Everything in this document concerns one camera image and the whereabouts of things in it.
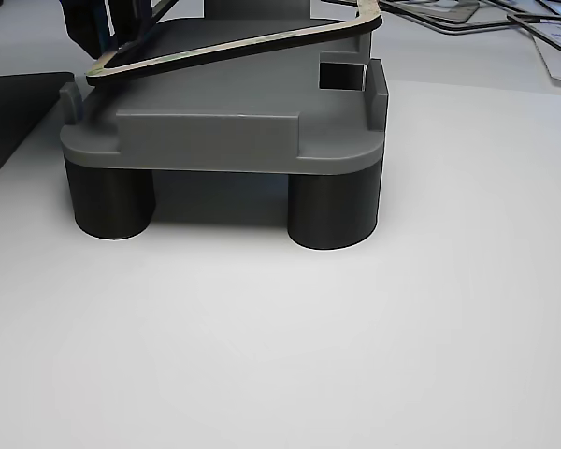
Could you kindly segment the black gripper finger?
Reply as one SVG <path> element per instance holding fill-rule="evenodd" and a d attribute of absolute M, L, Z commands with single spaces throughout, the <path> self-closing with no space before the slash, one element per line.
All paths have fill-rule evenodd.
<path fill-rule="evenodd" d="M 151 23 L 152 6 L 149 0 L 116 1 L 116 42 L 119 48 L 135 43 L 143 37 Z"/>
<path fill-rule="evenodd" d="M 92 58 L 98 59 L 110 46 L 110 31 L 104 0 L 62 0 L 68 36 Z"/>

